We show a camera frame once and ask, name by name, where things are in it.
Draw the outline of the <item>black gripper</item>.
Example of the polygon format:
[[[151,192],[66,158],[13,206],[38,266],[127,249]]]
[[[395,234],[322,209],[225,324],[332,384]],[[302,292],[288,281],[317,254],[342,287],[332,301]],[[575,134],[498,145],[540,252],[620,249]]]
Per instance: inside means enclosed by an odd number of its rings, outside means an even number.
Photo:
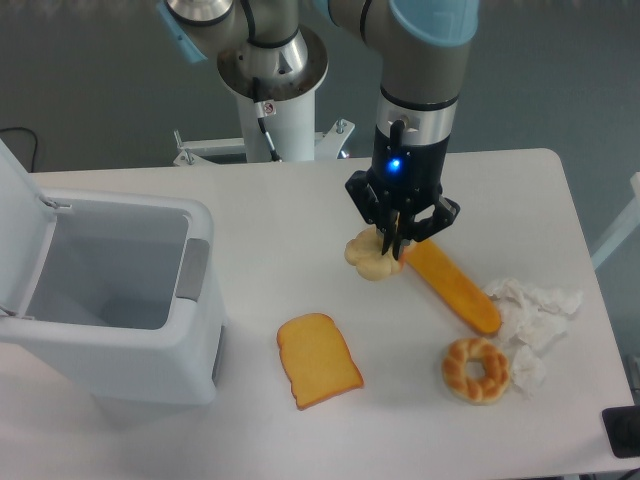
[[[406,122],[398,119],[389,134],[376,129],[370,172],[356,171],[345,188],[363,220],[382,234],[381,254],[399,260],[410,242],[420,243],[450,227],[460,205],[442,196],[441,174],[449,138],[429,145],[410,145]],[[430,207],[420,221],[410,211],[392,207]]]

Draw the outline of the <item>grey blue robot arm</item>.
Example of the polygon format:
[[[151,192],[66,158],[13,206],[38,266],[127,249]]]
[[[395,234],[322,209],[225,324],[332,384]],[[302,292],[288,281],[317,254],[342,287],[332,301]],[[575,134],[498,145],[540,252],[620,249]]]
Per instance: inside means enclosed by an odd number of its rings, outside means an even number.
[[[383,253],[449,227],[459,213],[441,173],[472,38],[475,1],[319,1],[332,24],[376,51],[382,76],[369,169],[346,190],[377,228]],[[163,1],[175,35],[216,62],[236,97],[254,162],[314,156],[315,91],[328,70],[321,39],[295,1]]]

